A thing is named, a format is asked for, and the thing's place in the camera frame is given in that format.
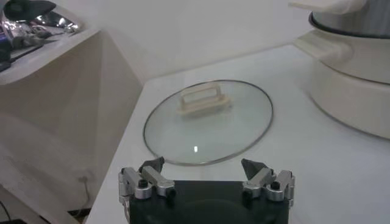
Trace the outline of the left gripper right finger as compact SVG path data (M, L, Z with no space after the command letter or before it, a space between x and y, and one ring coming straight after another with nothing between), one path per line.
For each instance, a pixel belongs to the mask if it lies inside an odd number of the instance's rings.
M247 177L243 182L243 199L250 202L262 194L269 201L287 201L289 207L294 204L295 176L290 170L275 173L273 169L261 162L242 159L241 165Z

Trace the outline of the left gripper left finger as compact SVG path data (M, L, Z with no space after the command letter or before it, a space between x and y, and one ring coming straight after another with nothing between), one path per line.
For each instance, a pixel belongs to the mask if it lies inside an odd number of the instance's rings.
M164 163L164 157L159 157L145 161L138 170L122 168L118 174L119 202L128 205L131 197L148 200L153 191L158 196L173 200L176 196L175 182L161 175Z

